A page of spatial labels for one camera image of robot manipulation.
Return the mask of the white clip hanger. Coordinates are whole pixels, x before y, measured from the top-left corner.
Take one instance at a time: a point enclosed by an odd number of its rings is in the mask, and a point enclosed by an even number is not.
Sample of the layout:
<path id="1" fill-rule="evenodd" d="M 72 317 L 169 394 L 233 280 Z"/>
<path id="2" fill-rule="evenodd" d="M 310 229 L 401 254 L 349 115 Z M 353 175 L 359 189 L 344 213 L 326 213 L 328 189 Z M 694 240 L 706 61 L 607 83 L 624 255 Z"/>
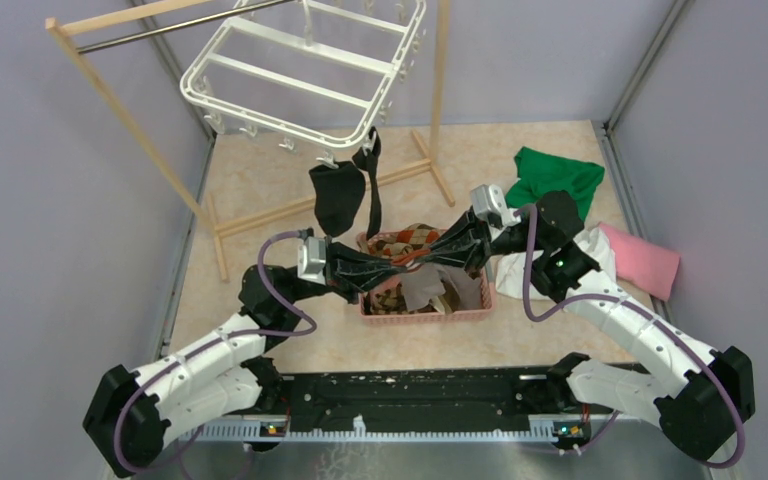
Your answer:
<path id="1" fill-rule="evenodd" d="M 309 144 L 323 164 L 370 150 L 414 65 L 427 2 L 236 5 L 183 73 L 183 98 L 218 133 L 274 134 L 288 151 Z"/>

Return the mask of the black sock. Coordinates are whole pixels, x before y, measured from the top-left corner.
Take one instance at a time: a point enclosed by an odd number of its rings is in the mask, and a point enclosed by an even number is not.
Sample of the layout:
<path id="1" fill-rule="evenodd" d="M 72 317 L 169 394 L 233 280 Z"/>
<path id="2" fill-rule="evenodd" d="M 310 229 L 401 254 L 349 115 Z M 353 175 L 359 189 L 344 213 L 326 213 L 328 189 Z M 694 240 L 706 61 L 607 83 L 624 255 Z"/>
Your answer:
<path id="1" fill-rule="evenodd" d="M 371 238 L 380 232 L 382 224 L 382 202 L 378 184 L 378 166 L 382 150 L 381 138 L 375 126 L 368 131 L 367 138 L 352 156 L 355 166 L 364 171 L 369 180 L 371 203 L 366 237 Z"/>
<path id="2" fill-rule="evenodd" d="M 352 162 L 337 162 L 335 168 L 319 165 L 309 171 L 314 187 L 314 215 L 330 237 L 338 237 L 354 224 L 365 196 L 366 180 Z"/>

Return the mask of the grey orange striped sock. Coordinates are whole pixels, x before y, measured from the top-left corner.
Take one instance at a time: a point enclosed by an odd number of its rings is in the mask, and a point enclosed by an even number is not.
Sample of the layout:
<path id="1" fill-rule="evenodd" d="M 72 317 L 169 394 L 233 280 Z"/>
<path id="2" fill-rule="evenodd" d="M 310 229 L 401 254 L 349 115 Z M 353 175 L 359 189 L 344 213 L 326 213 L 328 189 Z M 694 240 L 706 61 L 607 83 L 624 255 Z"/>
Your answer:
<path id="1" fill-rule="evenodd" d="M 422 264 L 393 277 L 389 289 L 397 290 L 407 312 L 456 313 L 483 307 L 480 274 L 461 267 Z"/>

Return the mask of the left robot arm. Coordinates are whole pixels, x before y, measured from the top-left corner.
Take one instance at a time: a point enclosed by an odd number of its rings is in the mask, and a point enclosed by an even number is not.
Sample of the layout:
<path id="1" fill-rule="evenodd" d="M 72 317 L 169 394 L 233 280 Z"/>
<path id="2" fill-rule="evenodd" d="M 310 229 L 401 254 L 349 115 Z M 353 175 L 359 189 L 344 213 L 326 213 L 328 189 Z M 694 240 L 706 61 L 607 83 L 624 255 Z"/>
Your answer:
<path id="1" fill-rule="evenodd" d="M 354 303 L 410 265 L 317 237 L 303 239 L 296 265 L 266 263 L 271 246 L 299 237 L 284 232 L 261 246 L 242 279 L 241 309 L 223 324 L 152 363 L 117 365 L 102 375 L 82 427 L 116 477 L 159 468 L 171 443 L 227 413 L 274 410 L 281 397 L 276 374 L 257 371 L 265 353 L 318 327 L 297 302 L 335 294 Z"/>

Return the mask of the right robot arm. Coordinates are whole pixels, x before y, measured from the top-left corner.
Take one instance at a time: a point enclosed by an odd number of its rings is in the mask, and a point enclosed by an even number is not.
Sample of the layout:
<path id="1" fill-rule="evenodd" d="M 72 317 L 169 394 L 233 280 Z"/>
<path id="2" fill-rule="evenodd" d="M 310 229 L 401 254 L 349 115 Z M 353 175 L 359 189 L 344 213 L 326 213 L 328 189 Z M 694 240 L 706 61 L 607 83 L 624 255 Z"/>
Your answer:
<path id="1" fill-rule="evenodd" d="M 618 285 L 575 241 L 583 221 L 571 195 L 552 191 L 520 208 L 507 207 L 490 185 L 476 188 L 471 208 L 422 250 L 420 265 L 472 270 L 494 256 L 525 257 L 522 289 L 552 301 L 552 311 L 585 318 L 638 363 L 635 371 L 571 353 L 546 385 L 549 404 L 572 412 L 594 404 L 657 428 L 703 465 L 736 465 L 755 412 L 749 356 L 719 350 L 681 332 Z"/>

